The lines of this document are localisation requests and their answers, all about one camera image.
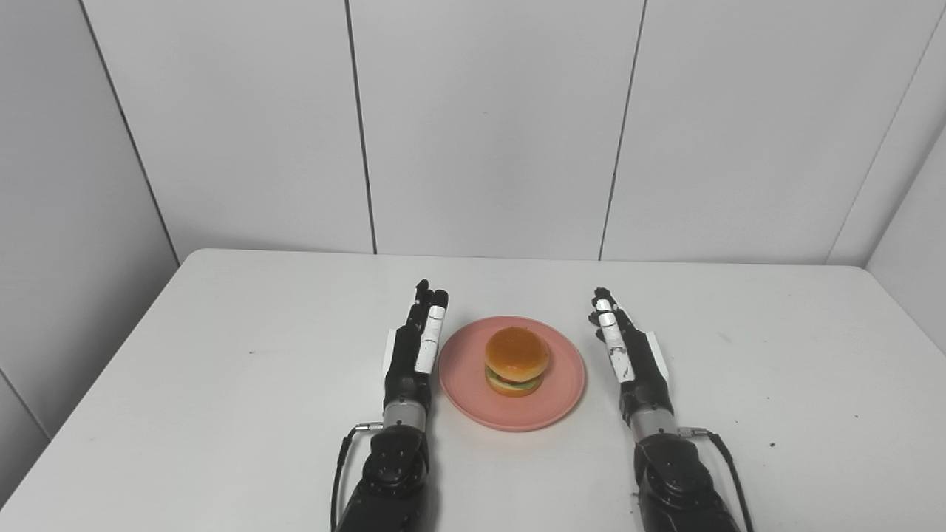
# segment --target wall seam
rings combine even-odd
[[[867,171],[864,174],[864,179],[861,180],[861,185],[857,187],[857,192],[854,194],[854,200],[850,203],[850,207],[848,208],[848,214],[845,215],[844,221],[841,222],[841,226],[837,230],[837,234],[834,235],[834,241],[832,242],[831,249],[828,250],[828,254],[825,256],[825,259],[823,262],[824,264],[828,264],[828,261],[831,259],[831,255],[834,253],[834,249],[837,247],[837,242],[841,238],[841,233],[844,232],[845,226],[848,225],[848,221],[850,220],[850,213],[854,210],[854,206],[857,205],[857,200],[860,199],[861,192],[864,191],[864,185],[867,183],[867,179],[870,177],[870,172],[874,168],[874,163],[877,162],[878,155],[880,155],[881,150],[884,148],[884,143],[886,142],[887,135],[890,133],[890,129],[893,128],[893,124],[897,119],[897,115],[900,114],[900,109],[903,106],[903,101],[906,99],[906,95],[910,92],[910,87],[913,86],[913,80],[917,76],[917,72],[920,71],[920,65],[923,63],[923,58],[926,57],[926,51],[929,50],[930,43],[933,41],[933,37],[937,34],[937,30],[939,29],[940,23],[942,23],[944,13],[946,13],[946,2],[943,3],[943,8],[939,11],[939,18],[937,19],[937,23],[933,26],[933,31],[930,32],[930,36],[926,40],[926,45],[923,47],[923,51],[920,52],[920,57],[917,59],[917,64],[916,66],[914,66],[913,72],[910,74],[910,79],[907,81],[906,87],[903,89],[903,93],[900,96],[900,100],[897,102],[897,107],[894,109],[893,116],[890,117],[890,121],[887,123],[887,127],[884,130],[884,134],[881,135],[881,141],[877,145],[877,150],[874,151],[873,156],[870,158],[870,164],[867,165]],[[913,185],[913,180],[910,180],[909,183],[903,189],[902,197],[906,195],[906,191],[909,190],[909,187],[911,187],[912,185]],[[886,232],[887,227],[890,225],[890,222],[892,220],[893,220],[893,216],[891,215],[889,219],[886,221],[884,228],[880,232],[881,238],[883,237],[884,233]],[[870,253],[868,253],[867,256],[865,257],[864,265],[867,265],[867,261],[870,260],[870,256],[873,255],[873,249],[877,248],[877,244],[879,242],[880,242],[880,238],[878,238],[877,241],[874,242],[873,248],[871,249]]]
[[[29,408],[29,405],[26,404],[26,400],[23,399],[23,396],[20,395],[20,391],[16,389],[16,386],[13,385],[13,382],[7,376],[7,372],[0,367],[0,378],[7,384],[9,391],[13,392],[13,396],[20,402],[20,406],[26,410],[26,413],[29,415],[30,419],[33,420],[33,423],[36,424],[36,427],[40,429],[40,432],[43,433],[43,437],[46,438],[46,441],[52,441],[52,436],[49,435],[49,431],[43,425],[43,422],[33,413],[32,409]]]
[[[82,18],[85,20],[85,25],[89,29],[89,36],[92,37],[92,44],[94,44],[96,47],[98,61],[101,63],[102,70],[105,72],[105,79],[109,82],[109,89],[112,91],[112,98],[114,99],[115,106],[118,108],[118,114],[121,115],[121,121],[122,125],[125,127],[125,133],[128,135],[128,139],[131,142],[131,149],[134,151],[134,159],[138,163],[138,169],[141,170],[141,176],[145,179],[145,187],[148,189],[148,195],[151,197],[151,203],[154,205],[154,212],[157,213],[158,222],[161,224],[161,229],[165,233],[167,246],[170,247],[171,255],[174,257],[174,263],[180,268],[181,259],[178,257],[177,249],[174,247],[174,242],[171,240],[171,234],[167,230],[165,216],[161,213],[161,207],[158,205],[158,199],[154,195],[154,187],[151,186],[151,180],[148,177],[148,172],[145,170],[145,164],[141,160],[141,152],[138,150],[138,144],[134,140],[134,135],[131,134],[131,126],[128,123],[128,117],[125,115],[125,108],[122,107],[121,99],[118,97],[118,91],[115,90],[115,85],[112,80],[112,73],[109,71],[109,65],[105,62],[105,56],[102,55],[102,48],[98,43],[96,31],[92,28],[92,20],[89,18],[89,12],[86,10],[85,2],[83,0],[79,0],[79,8],[82,10]]]
[[[618,183],[618,163],[621,162],[621,145],[624,142],[624,128],[627,125],[627,110],[631,103],[631,88],[634,86],[634,74],[638,69],[638,54],[640,53],[640,36],[644,32],[644,18],[647,15],[647,0],[640,8],[640,22],[638,24],[638,38],[634,44],[634,58],[631,60],[631,76],[627,81],[627,96],[624,97],[624,116],[621,119],[621,132],[618,133],[618,151],[614,156],[614,171],[611,173],[611,188],[607,193],[607,208],[604,210],[604,226],[601,229],[601,245],[598,246],[598,260],[604,254],[604,237],[607,236],[607,221],[611,217],[611,202],[614,200],[614,186]]]
[[[358,80],[358,61],[355,59],[355,31],[352,29],[352,10],[349,0],[345,2],[345,22],[348,25],[348,49],[352,56],[352,81],[355,83],[355,111],[358,113],[358,134],[361,142],[361,162],[364,165],[364,191],[368,200],[368,224],[371,226],[371,249],[377,255],[375,233],[375,209],[371,201],[371,178],[368,175],[368,149],[364,141],[364,118],[361,114],[361,87]]]

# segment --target black cable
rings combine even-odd
[[[723,459],[726,460],[726,465],[729,466],[729,474],[732,475],[732,484],[735,485],[736,496],[739,497],[739,506],[741,506],[743,509],[745,532],[755,532],[755,529],[752,527],[752,520],[749,518],[749,507],[745,504],[743,483],[739,481],[739,473],[736,472],[736,465],[733,463],[732,453],[729,452],[726,444],[723,443],[723,438],[721,438],[717,433],[707,431],[707,436],[709,436],[709,441],[711,441],[713,445],[716,446],[716,449],[719,450],[719,453],[723,455]]]
[[[357,429],[352,429],[350,433],[342,438],[342,448],[339,449],[339,464],[335,468],[335,482],[332,483],[332,509],[329,512],[331,520],[329,530],[335,531],[336,517],[339,509],[339,484],[342,481],[342,469],[345,465],[345,458],[348,457],[348,449],[352,446],[352,440],[355,439]]]

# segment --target sesame-free bun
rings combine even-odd
[[[486,366],[507,381],[529,381],[549,366],[549,348],[526,328],[504,328],[486,342]]]

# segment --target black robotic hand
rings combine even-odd
[[[384,378],[384,421],[356,426],[342,442],[332,495],[332,530],[339,532],[423,532],[428,529],[430,371],[436,360],[447,293],[432,291],[426,279],[407,322],[397,330],[391,366]],[[380,430],[371,439],[361,480],[335,525],[338,483],[344,457],[357,430]]]
[[[607,289],[597,289],[591,304],[595,311],[588,320],[598,327],[596,334],[607,346],[611,366],[621,384],[621,414],[637,442],[634,474],[644,530],[738,532],[689,438],[707,435],[718,447],[722,440],[704,429],[677,428],[666,365],[656,339],[634,327]],[[731,455],[725,446],[720,451],[733,472],[746,532],[752,532]]]

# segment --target pink plate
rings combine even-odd
[[[485,346],[496,331],[522,327],[538,334],[551,357],[545,380],[523,398],[502,396],[486,383]],[[494,316],[461,328],[440,353],[440,385],[461,412],[501,431],[533,431],[567,414],[585,389],[585,366],[578,349],[544,323],[518,316]]]

